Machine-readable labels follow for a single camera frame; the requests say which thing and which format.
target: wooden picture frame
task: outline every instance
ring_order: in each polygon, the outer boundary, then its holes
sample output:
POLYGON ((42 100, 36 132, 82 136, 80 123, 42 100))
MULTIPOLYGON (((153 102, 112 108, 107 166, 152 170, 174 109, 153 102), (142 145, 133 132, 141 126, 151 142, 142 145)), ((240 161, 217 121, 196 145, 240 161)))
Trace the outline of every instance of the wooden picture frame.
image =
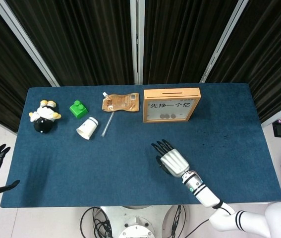
POLYGON ((200 98, 199 88, 145 89, 143 120, 188 121, 200 98))

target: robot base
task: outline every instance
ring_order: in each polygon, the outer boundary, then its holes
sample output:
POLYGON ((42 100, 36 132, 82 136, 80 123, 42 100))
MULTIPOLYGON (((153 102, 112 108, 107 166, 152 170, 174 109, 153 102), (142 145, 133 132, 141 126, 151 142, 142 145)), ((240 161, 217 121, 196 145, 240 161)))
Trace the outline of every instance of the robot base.
POLYGON ((101 207, 112 226, 113 238, 162 238, 167 206, 101 207))

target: wooden frame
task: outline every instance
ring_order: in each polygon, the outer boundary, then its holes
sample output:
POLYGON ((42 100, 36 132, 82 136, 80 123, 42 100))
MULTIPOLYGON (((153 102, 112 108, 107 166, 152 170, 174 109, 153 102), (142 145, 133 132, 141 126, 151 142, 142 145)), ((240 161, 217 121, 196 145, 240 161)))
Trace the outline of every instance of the wooden frame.
POLYGON ((170 88, 170 89, 145 89, 144 90, 144 122, 172 122, 172 121, 188 121, 198 105, 201 98, 199 88, 170 88), (184 119, 147 119, 148 104, 152 101, 169 101, 169 100, 194 100, 190 111, 184 119))

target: white floor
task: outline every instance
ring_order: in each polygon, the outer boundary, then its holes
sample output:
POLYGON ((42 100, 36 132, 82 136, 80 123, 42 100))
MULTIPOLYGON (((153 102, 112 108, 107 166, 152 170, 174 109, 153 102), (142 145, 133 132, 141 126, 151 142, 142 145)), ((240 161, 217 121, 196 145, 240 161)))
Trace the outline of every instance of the white floor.
MULTIPOLYGON (((264 128, 264 134, 281 185, 281 138, 273 135, 272 126, 264 128)), ((12 150, 6 155, 0 171, 0 186, 4 186, 7 180, 16 136, 0 127, 0 144, 6 143, 12 150)), ((235 210, 247 210, 264 213, 267 204, 232 204, 235 210)), ((0 238, 80 238, 79 221, 86 210, 85 207, 64 208, 0 208, 0 238)), ((181 237, 185 237, 200 222, 209 218, 213 209, 205 209, 201 205, 187 206, 187 219, 181 237)), ((170 234, 170 226, 174 210, 165 218, 163 237, 170 234)), ((90 225, 90 217, 84 221, 83 231, 85 236, 94 237, 90 225)), ((242 232, 217 232, 209 223, 202 225, 190 238, 258 238, 259 236, 242 232)))

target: plush toy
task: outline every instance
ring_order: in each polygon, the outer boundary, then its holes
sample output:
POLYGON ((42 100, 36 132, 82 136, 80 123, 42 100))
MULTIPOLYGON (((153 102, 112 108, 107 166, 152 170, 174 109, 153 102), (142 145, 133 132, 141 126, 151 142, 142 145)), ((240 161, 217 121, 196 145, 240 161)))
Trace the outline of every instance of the plush toy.
POLYGON ((37 132, 48 133, 53 126, 53 122, 61 118, 61 115, 55 111, 55 107, 54 101, 42 100, 37 111, 29 113, 30 121, 33 122, 37 132))

